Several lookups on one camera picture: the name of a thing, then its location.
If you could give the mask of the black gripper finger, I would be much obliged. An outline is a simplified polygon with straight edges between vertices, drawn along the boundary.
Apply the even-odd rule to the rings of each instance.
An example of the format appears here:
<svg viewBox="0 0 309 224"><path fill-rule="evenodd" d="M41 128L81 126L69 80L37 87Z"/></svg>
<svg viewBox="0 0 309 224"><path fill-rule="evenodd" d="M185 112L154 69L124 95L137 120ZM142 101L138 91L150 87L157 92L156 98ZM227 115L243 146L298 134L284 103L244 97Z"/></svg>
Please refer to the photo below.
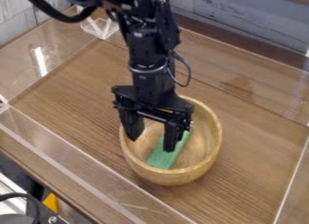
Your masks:
<svg viewBox="0 0 309 224"><path fill-rule="evenodd" d="M165 123L165 139L164 139L164 151L175 152L176 145L184 136L184 126L175 120Z"/></svg>
<svg viewBox="0 0 309 224"><path fill-rule="evenodd" d="M132 141L136 141L145 130L144 117L137 111L130 111L128 109L121 109L118 113L126 135Z"/></svg>

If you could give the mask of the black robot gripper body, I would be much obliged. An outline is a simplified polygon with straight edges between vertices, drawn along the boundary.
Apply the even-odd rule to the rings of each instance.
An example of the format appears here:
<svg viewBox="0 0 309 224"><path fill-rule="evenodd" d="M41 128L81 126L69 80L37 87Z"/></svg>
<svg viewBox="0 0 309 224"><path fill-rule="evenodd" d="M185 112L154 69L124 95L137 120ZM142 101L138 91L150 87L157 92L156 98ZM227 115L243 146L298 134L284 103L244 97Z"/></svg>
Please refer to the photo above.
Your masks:
<svg viewBox="0 0 309 224"><path fill-rule="evenodd" d="M176 92L176 68L166 66L158 70L130 70L133 84L117 85L112 89L116 109L137 111L144 118L164 124L175 120L189 131L193 105Z"/></svg>

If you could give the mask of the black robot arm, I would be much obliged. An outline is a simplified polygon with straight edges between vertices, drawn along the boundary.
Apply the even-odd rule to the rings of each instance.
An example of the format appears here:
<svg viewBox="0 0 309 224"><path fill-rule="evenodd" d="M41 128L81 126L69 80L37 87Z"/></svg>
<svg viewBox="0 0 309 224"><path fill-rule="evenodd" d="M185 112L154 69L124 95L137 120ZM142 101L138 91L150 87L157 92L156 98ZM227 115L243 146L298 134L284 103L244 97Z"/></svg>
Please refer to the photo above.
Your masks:
<svg viewBox="0 0 309 224"><path fill-rule="evenodd" d="M130 51L130 86L116 86L116 108L130 140L145 130L144 120L165 124L164 150L176 150L184 133L192 129L193 105L177 94L181 85L176 76L176 62L184 58L176 51L181 43L170 0L69 0L84 7L69 16L46 0L29 0L47 15L65 23L80 23L98 8L118 23Z"/></svg>

